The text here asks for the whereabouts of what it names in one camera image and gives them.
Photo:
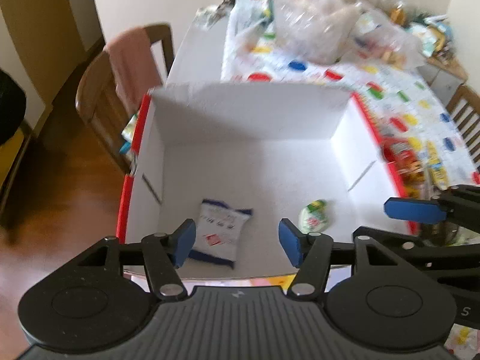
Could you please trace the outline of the balloon print tablecloth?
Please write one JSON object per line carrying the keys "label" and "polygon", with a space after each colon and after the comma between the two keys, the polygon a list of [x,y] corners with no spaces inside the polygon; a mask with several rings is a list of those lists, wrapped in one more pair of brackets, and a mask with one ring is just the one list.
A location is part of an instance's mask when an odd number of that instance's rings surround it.
{"label": "balloon print tablecloth", "polygon": [[[418,67],[405,70],[379,59],[349,57],[329,65],[312,63],[281,51],[274,44],[271,29],[252,51],[236,49],[235,36],[251,22],[246,16],[237,17],[237,5],[265,1],[235,0],[224,43],[223,80],[310,83],[349,91],[366,114],[380,146],[383,137],[409,141],[425,172],[421,197],[439,190],[433,185],[427,168],[427,141],[435,145],[447,170],[449,186],[479,183],[479,170],[459,130],[445,106],[418,74]],[[407,195],[395,165],[389,164],[400,192]]]}

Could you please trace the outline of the white blue snack packet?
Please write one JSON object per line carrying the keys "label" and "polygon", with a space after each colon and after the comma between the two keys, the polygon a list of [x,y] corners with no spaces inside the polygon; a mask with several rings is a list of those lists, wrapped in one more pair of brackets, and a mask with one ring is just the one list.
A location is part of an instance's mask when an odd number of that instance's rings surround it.
{"label": "white blue snack packet", "polygon": [[242,229],[252,216],[252,209],[233,209],[222,201],[203,199],[189,258],[234,269]]}

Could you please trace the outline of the red lion snack bag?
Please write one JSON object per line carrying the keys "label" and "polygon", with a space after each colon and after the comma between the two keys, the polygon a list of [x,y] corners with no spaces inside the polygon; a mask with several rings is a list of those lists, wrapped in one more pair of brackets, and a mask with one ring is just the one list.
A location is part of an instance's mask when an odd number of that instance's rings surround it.
{"label": "red lion snack bag", "polygon": [[382,139],[382,152],[385,160],[394,164],[408,197],[420,198],[425,183],[425,172],[409,141],[385,136]]}

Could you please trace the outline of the wooden chair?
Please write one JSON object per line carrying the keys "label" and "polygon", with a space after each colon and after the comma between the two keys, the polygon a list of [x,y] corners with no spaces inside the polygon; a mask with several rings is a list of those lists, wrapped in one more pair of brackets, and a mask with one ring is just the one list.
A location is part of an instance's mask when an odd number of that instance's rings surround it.
{"label": "wooden chair", "polygon": [[479,168],[480,158],[480,98],[467,85],[460,85],[451,100],[447,111],[462,136],[470,158]]}
{"label": "wooden chair", "polygon": [[[170,25],[159,23],[143,26],[143,28],[150,38],[153,56],[152,47],[155,44],[162,46],[165,70],[169,73],[174,62]],[[112,67],[104,48],[89,64],[80,79],[76,92],[76,110],[85,125],[93,130],[94,135],[118,168],[124,174],[128,174],[132,160],[128,154],[120,152],[125,144],[122,132],[137,112],[129,115],[117,96]]]}

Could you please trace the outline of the white side cabinet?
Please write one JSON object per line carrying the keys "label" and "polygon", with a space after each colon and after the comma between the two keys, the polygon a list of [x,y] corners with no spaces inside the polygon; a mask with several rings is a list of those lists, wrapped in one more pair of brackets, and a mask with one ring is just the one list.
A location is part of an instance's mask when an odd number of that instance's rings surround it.
{"label": "white side cabinet", "polygon": [[467,72],[455,58],[450,63],[444,64],[431,57],[416,70],[445,106],[458,88],[468,80]]}

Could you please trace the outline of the yellow minion snack packet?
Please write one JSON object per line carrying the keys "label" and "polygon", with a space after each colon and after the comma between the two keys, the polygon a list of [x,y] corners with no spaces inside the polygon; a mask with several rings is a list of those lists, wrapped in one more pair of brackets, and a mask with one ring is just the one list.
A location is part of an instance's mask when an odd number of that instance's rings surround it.
{"label": "yellow minion snack packet", "polygon": [[433,185],[443,191],[449,186],[448,173],[432,141],[426,143],[427,168]]}

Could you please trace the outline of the right wooden chair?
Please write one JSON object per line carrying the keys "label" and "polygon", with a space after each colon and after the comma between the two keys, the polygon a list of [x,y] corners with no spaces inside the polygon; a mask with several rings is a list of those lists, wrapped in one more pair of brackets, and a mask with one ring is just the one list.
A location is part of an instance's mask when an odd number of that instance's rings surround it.
{"label": "right wooden chair", "polygon": [[447,111],[462,136],[470,158],[479,168],[480,158],[480,98],[467,85],[460,85],[451,100]]}

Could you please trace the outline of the pink cloth on chair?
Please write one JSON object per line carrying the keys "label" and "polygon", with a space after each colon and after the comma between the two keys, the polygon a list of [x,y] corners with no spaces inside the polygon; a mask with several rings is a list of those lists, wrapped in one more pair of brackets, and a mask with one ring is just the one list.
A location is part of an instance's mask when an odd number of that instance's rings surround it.
{"label": "pink cloth on chair", "polygon": [[151,51],[151,41],[143,27],[120,33],[104,47],[115,80],[115,91],[127,113],[139,109],[143,96],[162,80]]}

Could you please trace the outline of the clear plastic bag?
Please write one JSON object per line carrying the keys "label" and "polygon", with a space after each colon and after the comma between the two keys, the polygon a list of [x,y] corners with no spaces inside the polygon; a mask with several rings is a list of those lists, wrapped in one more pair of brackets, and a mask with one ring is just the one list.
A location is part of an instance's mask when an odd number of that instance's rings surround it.
{"label": "clear plastic bag", "polygon": [[361,0],[266,0],[237,7],[237,17],[250,19],[234,38],[241,51],[255,49],[271,29],[281,51],[320,65],[346,57],[379,59],[405,70],[425,63],[418,37]]}

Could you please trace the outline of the left wooden chair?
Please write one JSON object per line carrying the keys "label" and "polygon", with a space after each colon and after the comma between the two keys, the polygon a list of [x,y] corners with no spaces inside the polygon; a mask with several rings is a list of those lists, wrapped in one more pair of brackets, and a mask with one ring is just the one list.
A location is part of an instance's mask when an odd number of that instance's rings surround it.
{"label": "left wooden chair", "polygon": [[[150,38],[153,56],[152,47],[155,44],[162,46],[165,70],[169,73],[174,62],[170,25],[159,23],[143,26],[143,28]],[[120,152],[125,144],[122,132],[137,112],[129,115],[117,96],[112,67],[104,48],[89,64],[80,79],[76,92],[76,110],[85,125],[93,130],[94,135],[118,168],[124,174],[128,174],[132,160],[128,154]]]}

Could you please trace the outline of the red white cardboard box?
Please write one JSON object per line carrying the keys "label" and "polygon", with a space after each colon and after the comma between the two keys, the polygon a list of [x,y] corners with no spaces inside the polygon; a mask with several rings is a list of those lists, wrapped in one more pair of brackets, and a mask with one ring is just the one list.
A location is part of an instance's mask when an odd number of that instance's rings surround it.
{"label": "red white cardboard box", "polygon": [[253,212],[233,267],[188,260],[183,278],[293,272],[278,224],[297,222],[317,199],[327,202],[326,232],[337,242],[349,242],[360,226],[411,231],[384,212],[385,201],[401,195],[400,182],[346,89],[266,82],[155,88],[143,98],[133,151],[117,225],[123,242],[198,219],[205,199]]}

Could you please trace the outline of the clutter on cabinet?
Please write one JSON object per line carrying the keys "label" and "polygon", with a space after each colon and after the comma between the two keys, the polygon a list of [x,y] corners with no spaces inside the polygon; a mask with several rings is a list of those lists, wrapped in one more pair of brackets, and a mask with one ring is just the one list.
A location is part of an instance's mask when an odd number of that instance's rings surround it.
{"label": "clutter on cabinet", "polygon": [[421,40],[425,57],[434,57],[443,64],[453,60],[456,50],[447,15],[432,15],[408,0],[377,0],[377,7],[393,23]]}

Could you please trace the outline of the green white round snack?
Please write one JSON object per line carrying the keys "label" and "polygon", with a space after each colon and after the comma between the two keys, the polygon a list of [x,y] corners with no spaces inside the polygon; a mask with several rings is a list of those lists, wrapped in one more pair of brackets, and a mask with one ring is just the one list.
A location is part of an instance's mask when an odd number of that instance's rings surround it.
{"label": "green white round snack", "polygon": [[315,200],[306,205],[298,215],[298,229],[301,233],[322,233],[329,226],[326,212],[327,202]]}

